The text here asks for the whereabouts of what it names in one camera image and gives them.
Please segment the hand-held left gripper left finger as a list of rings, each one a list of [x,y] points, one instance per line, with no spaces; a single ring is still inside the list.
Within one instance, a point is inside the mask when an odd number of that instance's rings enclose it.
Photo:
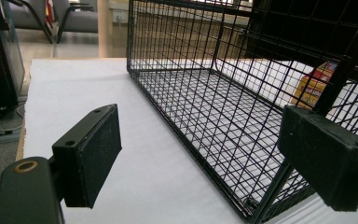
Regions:
[[[64,224],[62,207],[92,208],[121,150],[118,107],[91,110],[50,158],[10,164],[0,178],[0,224]]]

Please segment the black wire mesh basket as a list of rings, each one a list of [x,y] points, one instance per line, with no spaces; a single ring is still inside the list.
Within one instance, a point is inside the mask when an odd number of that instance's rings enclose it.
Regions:
[[[358,0],[130,0],[133,81],[241,218],[318,195],[278,149],[300,79],[337,68],[313,111],[358,135]]]

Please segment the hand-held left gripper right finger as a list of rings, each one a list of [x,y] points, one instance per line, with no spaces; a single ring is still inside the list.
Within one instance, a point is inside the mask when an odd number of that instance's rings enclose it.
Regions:
[[[313,111],[283,109],[278,149],[336,211],[358,208],[358,135]]]

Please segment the wooden post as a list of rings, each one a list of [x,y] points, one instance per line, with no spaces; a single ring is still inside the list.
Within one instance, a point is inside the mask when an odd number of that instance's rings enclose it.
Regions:
[[[99,56],[108,58],[110,52],[109,42],[109,0],[97,0],[98,7],[98,36],[99,36]]]

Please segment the yellow and red box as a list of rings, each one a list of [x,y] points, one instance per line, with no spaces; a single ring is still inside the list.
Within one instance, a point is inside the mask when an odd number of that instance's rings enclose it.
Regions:
[[[336,68],[337,62],[327,61],[303,76],[296,86],[291,104],[314,108]]]

